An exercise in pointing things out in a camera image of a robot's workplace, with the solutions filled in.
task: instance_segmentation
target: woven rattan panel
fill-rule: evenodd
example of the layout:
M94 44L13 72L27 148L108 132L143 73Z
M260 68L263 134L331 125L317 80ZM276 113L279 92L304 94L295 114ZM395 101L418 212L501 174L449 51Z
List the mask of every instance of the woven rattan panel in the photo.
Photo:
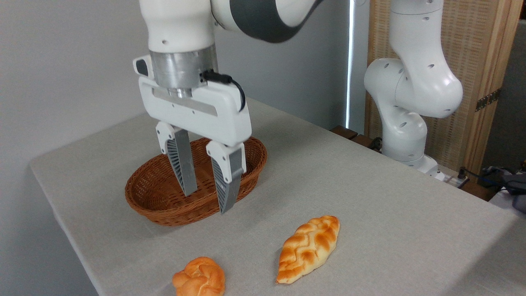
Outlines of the woven rattan panel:
M451 169L457 169L463 162L497 2L444 1L442 47L451 70L462 82L464 97L459 109L450 117L424 119L429 129L426 154ZM389 46L389 8L390 1L371 2L369 63L381 57L397 57ZM366 118L368 136L381 136L380 116L370 98L367 99Z

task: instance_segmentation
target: white wall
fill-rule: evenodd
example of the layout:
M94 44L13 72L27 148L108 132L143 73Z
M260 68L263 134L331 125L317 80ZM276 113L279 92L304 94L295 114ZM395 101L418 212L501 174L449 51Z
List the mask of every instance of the white wall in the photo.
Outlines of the white wall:
M0 295L95 295L28 162L144 111L131 65L147 53L138 1L0 7ZM219 32L220 70L255 99L342 124L347 11L348 1L325 0L280 45Z

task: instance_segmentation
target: round bread roll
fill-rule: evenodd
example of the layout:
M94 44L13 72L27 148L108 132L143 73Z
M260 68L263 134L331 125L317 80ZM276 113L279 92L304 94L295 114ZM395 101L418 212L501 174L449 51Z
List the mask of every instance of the round bread roll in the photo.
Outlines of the round bread roll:
M184 270L174 274L172 283L177 296L223 296L225 273L208 257L190 261Z

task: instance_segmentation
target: bread bun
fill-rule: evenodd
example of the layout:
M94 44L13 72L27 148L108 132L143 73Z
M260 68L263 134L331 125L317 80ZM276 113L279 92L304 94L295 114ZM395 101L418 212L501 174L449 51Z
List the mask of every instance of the bread bun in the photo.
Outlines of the bread bun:
M310 219L285 241L276 283L292 284L322 266L336 248L340 221L334 216Z
M184 270L174 274L172 283L177 296L223 296L225 273L208 257L190 261Z

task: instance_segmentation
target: metal hinge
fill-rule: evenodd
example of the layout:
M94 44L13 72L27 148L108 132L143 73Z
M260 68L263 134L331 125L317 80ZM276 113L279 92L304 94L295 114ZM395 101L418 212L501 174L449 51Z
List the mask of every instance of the metal hinge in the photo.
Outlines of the metal hinge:
M501 89L499 88L498 90L478 100L477 108L475 109L475 111L480 111L481 109L484 109L487 105L490 105L491 103L498 100L500 96L500 90Z

